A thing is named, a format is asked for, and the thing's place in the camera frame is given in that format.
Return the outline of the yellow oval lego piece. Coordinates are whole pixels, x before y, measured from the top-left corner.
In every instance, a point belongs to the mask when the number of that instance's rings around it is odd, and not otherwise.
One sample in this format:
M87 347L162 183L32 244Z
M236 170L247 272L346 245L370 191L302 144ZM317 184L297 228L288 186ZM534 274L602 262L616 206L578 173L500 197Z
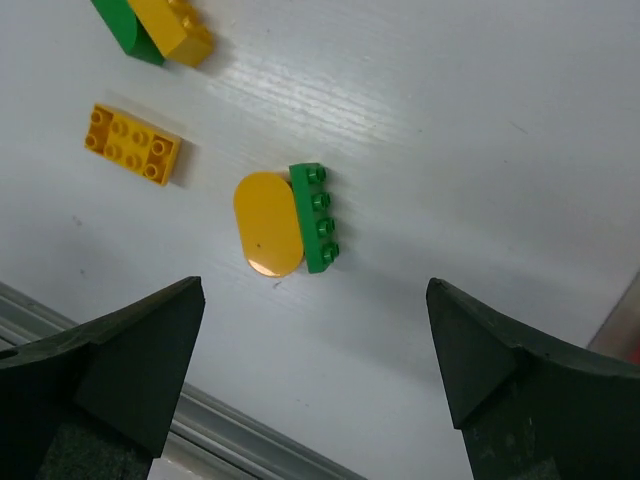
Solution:
M243 178L233 207L248 264L261 275L284 277L304 256L292 187L280 174L255 172Z

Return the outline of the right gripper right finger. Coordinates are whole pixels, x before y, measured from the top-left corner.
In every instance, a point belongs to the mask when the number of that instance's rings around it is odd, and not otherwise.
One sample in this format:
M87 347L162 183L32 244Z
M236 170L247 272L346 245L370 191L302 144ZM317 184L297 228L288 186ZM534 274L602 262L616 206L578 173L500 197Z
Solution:
M639 368L543 333L454 285L426 304L476 479L636 479Z

